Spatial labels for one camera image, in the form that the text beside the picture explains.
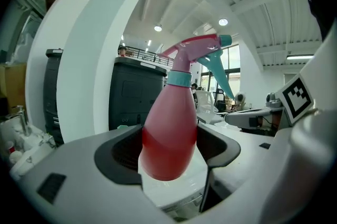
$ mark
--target spray trigger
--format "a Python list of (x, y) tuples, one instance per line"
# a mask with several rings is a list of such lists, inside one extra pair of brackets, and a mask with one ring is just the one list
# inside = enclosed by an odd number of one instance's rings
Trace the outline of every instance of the spray trigger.
[(223, 91), (231, 98), (234, 99), (233, 92), (231, 90), (230, 84), (228, 83), (225, 70), (223, 69), (221, 62), (221, 55), (223, 54), (222, 49), (215, 52), (209, 53), (204, 57), (199, 58), (197, 61), (207, 67), (210, 70), (217, 83), (223, 89)]

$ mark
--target railing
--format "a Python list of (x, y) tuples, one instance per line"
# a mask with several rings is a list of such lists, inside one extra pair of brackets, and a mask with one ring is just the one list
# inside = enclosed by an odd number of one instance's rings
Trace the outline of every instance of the railing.
[(156, 53), (147, 52), (130, 46), (126, 46), (126, 56), (173, 67), (173, 60), (169, 58), (158, 57)]

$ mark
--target teal bottle cap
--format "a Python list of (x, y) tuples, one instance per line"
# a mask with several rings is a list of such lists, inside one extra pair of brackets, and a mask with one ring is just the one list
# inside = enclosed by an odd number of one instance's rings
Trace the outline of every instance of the teal bottle cap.
[(230, 35), (220, 35), (221, 47), (226, 47), (232, 44), (232, 37)]
[(192, 74), (170, 71), (167, 78), (167, 84), (180, 87), (190, 87), (192, 81)]

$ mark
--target chair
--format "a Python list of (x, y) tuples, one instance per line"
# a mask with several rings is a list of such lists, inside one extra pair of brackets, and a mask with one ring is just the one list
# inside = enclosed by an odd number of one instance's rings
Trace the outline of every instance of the chair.
[(195, 93), (198, 99), (198, 107), (196, 109), (197, 119), (203, 123), (212, 125), (223, 121), (223, 117), (221, 117), (221, 115), (225, 115), (227, 113), (216, 113), (214, 111), (212, 93), (203, 90), (197, 90)]
[(223, 90), (218, 88), (216, 92), (213, 92), (214, 106), (217, 108), (218, 112), (223, 113), (226, 111), (225, 95)]

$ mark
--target window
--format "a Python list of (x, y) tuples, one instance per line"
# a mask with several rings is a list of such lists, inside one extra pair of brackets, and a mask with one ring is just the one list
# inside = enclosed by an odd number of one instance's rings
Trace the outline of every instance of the window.
[(229, 74), (229, 84), (234, 96), (240, 91), (240, 78), (240, 73)]
[(239, 46), (228, 48), (229, 52), (229, 69), (240, 68), (240, 49)]
[[(240, 49), (239, 45), (227, 47), (223, 49), (221, 55), (221, 62), (226, 72), (227, 79), (229, 80), (230, 87), (234, 96), (240, 91)], [(219, 88), (212, 72), (210, 72), (205, 66), (202, 66), (202, 76), (200, 86), (206, 91), (216, 91)]]
[(207, 73), (209, 70), (204, 65), (201, 65), (201, 73)]
[(201, 77), (200, 86), (203, 87), (205, 91), (208, 91), (207, 89), (209, 87), (209, 75), (203, 75)]
[(223, 54), (221, 56), (221, 62), (225, 70), (240, 68), (239, 45), (235, 45), (235, 46), (223, 49)]
[(211, 82), (210, 82), (210, 90), (209, 92), (215, 92), (216, 91), (216, 80), (214, 76), (211, 76)]
[(223, 50), (223, 54), (221, 55), (222, 66), (225, 70), (229, 69), (228, 65), (228, 48)]

